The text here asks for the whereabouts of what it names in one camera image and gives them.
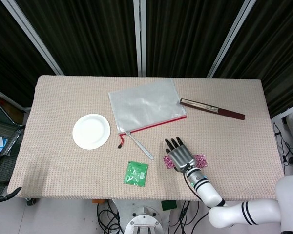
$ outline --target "green packet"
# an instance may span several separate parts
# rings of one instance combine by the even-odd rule
[[[129,161],[126,169],[124,184],[144,187],[146,183],[148,165]]]

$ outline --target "green object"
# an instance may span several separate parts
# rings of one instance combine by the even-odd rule
[[[177,208],[177,202],[175,200],[162,201],[163,211],[171,210]]]
[[[124,184],[144,187],[146,183],[147,169],[148,165],[145,163],[129,161]]]

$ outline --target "white paper plate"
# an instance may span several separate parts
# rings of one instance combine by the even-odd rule
[[[75,143],[85,150],[97,149],[104,145],[111,133],[111,128],[105,117],[89,114],[81,117],[73,128]]]

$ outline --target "black curtain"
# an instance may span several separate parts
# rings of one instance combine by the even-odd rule
[[[132,0],[16,2],[65,75],[138,75]]]
[[[207,76],[243,0],[148,0],[147,76]]]
[[[0,91],[24,107],[31,106],[43,74],[54,75],[0,1]]]
[[[271,117],[293,106],[293,0],[258,0],[214,78],[260,79]]]

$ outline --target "beige textured tablecloth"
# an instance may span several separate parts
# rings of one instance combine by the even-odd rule
[[[180,98],[243,113],[245,120],[185,107],[186,119],[133,134],[154,161],[128,137],[117,148],[108,92],[158,79],[40,77],[8,191],[22,186],[21,197],[195,200],[182,174],[163,163],[164,139],[179,136],[192,153],[206,155],[203,171],[225,200],[275,198],[283,172],[259,80],[174,78]],[[91,113],[106,117],[111,135],[102,147],[83,150],[72,129]],[[130,160],[149,164],[145,187],[124,184]]]

